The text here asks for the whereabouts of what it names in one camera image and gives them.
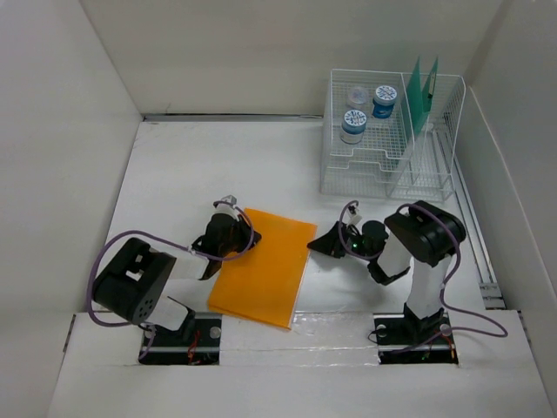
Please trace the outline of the orange file folder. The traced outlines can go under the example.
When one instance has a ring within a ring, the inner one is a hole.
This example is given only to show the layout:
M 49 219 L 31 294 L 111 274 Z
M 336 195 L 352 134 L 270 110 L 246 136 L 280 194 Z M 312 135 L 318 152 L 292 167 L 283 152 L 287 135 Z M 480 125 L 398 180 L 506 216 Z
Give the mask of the orange file folder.
M 207 307 L 289 330 L 308 260 L 307 244 L 317 226 L 251 208 L 246 214 L 262 239 L 241 258 L 223 264 Z

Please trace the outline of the blue pin jar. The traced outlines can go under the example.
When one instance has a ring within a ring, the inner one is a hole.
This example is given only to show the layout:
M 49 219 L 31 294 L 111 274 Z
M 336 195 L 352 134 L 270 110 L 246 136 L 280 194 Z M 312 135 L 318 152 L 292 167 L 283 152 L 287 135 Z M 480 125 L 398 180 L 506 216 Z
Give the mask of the blue pin jar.
M 341 121 L 340 139 L 349 145 L 360 143 L 366 130 L 367 116 L 358 109 L 346 111 Z
M 373 95 L 372 115 L 375 118 L 390 118 L 398 99 L 397 90 L 391 85 L 378 86 Z

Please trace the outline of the clear paper clip jar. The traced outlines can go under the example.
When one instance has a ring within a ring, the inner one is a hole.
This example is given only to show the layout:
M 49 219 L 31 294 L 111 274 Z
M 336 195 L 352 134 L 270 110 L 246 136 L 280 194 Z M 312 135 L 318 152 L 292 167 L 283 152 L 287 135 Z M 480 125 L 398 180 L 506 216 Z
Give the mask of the clear paper clip jar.
M 346 95 L 346 104 L 358 110 L 363 110 L 369 102 L 369 94 L 366 88 L 362 86 L 351 87 Z

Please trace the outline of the green clip file folder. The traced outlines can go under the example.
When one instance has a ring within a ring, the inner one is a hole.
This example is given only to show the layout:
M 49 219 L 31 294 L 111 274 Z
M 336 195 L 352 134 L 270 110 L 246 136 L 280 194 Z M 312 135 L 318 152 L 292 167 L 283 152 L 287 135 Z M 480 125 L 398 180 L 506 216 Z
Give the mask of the green clip file folder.
M 436 57 L 425 83 L 422 83 L 420 58 L 418 58 L 406 85 L 406 97 L 408 99 L 410 117 L 413 125 L 413 134 L 415 136 L 421 133 L 432 109 L 438 68 L 439 58 Z

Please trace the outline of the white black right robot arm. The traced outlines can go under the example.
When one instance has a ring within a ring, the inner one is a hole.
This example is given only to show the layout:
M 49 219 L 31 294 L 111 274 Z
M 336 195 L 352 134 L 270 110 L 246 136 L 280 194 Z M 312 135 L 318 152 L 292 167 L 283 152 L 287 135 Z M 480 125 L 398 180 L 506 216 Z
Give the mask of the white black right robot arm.
M 412 273 L 400 329 L 408 342 L 423 342 L 441 325 L 441 289 L 466 228 L 456 216 L 424 200 L 401 206 L 382 222 L 358 226 L 360 221 L 359 202 L 353 200 L 307 248 L 335 259 L 351 255 L 366 261 L 372 279 L 382 286 Z

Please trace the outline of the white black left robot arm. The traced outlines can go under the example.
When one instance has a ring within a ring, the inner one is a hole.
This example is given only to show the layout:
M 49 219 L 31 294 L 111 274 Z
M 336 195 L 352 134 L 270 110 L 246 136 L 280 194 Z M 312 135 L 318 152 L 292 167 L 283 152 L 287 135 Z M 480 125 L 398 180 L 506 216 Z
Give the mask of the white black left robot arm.
M 261 240 L 248 215 L 232 205 L 216 211 L 205 232 L 188 246 L 150 233 L 130 230 L 105 244 L 91 268 L 86 290 L 87 313 L 101 327 L 136 326 L 156 339 L 166 337 L 175 345 L 188 343 L 195 332 L 195 312 L 173 300 L 171 317 L 156 315 L 158 305 L 178 259 L 149 243 L 166 244 L 202 262 L 195 266 L 197 280 L 212 278 L 227 261 L 236 260 Z

